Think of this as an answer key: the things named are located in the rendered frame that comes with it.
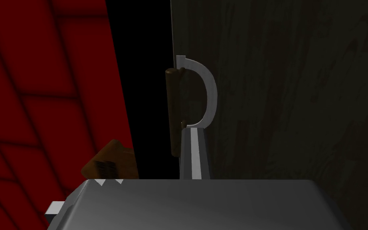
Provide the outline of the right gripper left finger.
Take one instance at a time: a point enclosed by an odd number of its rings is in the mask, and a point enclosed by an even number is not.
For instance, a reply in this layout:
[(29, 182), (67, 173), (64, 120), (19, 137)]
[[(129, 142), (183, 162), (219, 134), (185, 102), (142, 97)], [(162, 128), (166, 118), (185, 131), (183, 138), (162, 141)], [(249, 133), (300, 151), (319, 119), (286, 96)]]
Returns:
[(112, 139), (82, 169), (86, 179), (94, 179), (100, 185), (106, 180), (139, 179), (134, 150)]

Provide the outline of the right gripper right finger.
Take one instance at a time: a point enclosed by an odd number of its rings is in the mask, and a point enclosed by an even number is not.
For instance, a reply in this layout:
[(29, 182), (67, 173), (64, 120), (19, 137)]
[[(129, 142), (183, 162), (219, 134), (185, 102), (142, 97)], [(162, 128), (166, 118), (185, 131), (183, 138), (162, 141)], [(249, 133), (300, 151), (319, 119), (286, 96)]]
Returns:
[(205, 130), (184, 128), (181, 138), (180, 179), (211, 179)]

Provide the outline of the white and brown curved handle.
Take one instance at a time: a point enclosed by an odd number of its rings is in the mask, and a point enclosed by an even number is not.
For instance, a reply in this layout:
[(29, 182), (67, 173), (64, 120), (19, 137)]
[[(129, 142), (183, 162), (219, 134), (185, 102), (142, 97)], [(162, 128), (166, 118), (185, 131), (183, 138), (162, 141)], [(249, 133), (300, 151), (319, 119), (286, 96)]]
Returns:
[(203, 118), (193, 124), (187, 125), (187, 128), (207, 128), (213, 121), (218, 104), (218, 90), (215, 79), (211, 71), (203, 64), (188, 59), (183, 55), (176, 55), (176, 68), (169, 68), (165, 71), (168, 120), (170, 131), (171, 154), (174, 157), (180, 156), (179, 147), (181, 145), (181, 112), (180, 112), (180, 94), (179, 84), (187, 70), (196, 72), (202, 79), (207, 96), (206, 111)]

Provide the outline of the dark wooden door leaf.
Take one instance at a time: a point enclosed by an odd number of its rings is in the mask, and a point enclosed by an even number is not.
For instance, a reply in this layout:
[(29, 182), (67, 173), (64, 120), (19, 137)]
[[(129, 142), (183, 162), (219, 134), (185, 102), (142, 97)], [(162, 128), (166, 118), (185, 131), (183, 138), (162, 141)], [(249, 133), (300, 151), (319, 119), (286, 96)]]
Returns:
[(171, 0), (215, 77), (217, 179), (309, 179), (368, 230), (368, 0)]

